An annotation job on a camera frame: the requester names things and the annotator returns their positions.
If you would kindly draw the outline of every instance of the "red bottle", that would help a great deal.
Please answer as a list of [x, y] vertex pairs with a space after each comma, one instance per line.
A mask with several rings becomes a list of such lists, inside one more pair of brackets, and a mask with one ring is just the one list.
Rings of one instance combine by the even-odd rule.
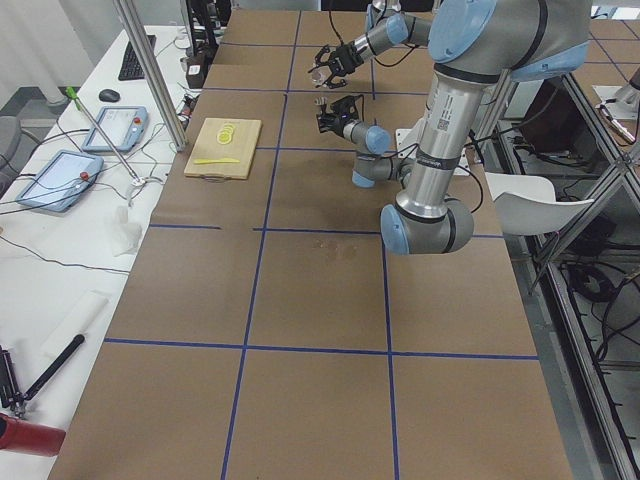
[[0, 413], [0, 450], [53, 457], [66, 435], [64, 430], [25, 422]]

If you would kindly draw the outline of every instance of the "white chair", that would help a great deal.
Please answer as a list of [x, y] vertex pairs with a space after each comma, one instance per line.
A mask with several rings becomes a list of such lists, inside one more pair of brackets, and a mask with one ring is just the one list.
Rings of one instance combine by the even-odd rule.
[[593, 199], [556, 201], [550, 180], [532, 175], [486, 173], [502, 231], [511, 235], [539, 235], [564, 227]]

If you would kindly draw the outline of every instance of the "paper towel roll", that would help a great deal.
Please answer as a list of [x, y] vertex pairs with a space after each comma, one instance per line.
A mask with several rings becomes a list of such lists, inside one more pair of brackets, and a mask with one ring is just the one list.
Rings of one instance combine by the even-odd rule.
[[56, 358], [79, 333], [85, 333], [97, 318], [109, 299], [94, 291], [85, 292], [62, 323], [49, 335], [40, 347], [47, 357]]

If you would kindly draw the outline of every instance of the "green clip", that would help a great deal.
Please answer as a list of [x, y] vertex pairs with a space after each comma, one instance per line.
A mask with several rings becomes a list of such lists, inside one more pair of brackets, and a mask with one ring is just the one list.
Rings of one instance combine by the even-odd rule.
[[67, 89], [65, 91], [67, 92], [67, 97], [69, 97], [71, 100], [73, 100], [74, 103], [76, 104], [76, 108], [78, 110], [80, 110], [80, 105], [78, 104], [78, 94], [73, 89], [73, 87], [67, 87]]

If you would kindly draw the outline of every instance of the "cutting board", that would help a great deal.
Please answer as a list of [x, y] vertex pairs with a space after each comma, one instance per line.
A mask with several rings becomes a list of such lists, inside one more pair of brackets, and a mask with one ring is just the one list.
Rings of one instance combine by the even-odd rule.
[[[225, 145], [218, 141], [223, 128], [233, 126], [231, 141]], [[198, 134], [193, 151], [184, 169], [187, 177], [224, 177], [246, 180], [256, 150], [261, 120], [238, 118], [207, 118]], [[238, 163], [207, 163], [197, 165], [196, 160], [237, 159]]]

